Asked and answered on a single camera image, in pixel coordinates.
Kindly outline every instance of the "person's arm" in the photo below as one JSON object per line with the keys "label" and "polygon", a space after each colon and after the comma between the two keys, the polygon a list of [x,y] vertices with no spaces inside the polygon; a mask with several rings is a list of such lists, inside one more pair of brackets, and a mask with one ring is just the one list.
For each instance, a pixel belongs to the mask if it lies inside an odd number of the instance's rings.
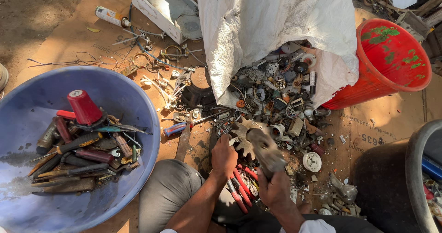
{"label": "person's arm", "polygon": [[165,229],[179,233],[206,233],[215,204],[230,178],[238,154],[229,146],[230,136],[224,134],[212,149],[212,172],[201,188],[167,223]]}
{"label": "person's arm", "polygon": [[290,181],[284,171],[273,174],[269,182],[258,169],[259,197],[270,208],[287,233],[297,233],[305,221],[296,204],[290,199]]}

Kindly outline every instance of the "rusty gear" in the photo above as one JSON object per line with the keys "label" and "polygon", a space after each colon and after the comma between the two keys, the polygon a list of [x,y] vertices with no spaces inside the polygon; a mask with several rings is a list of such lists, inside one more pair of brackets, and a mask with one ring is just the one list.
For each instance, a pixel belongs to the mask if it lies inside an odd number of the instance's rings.
{"label": "rusty gear", "polygon": [[264,129],[267,127],[267,120],[262,120],[258,115],[255,120],[249,114],[246,117],[241,116],[234,124],[229,134],[235,140],[233,146],[238,151],[239,157],[245,157],[247,161],[255,160],[255,153],[253,152],[253,145],[246,140],[247,131],[250,128]]}

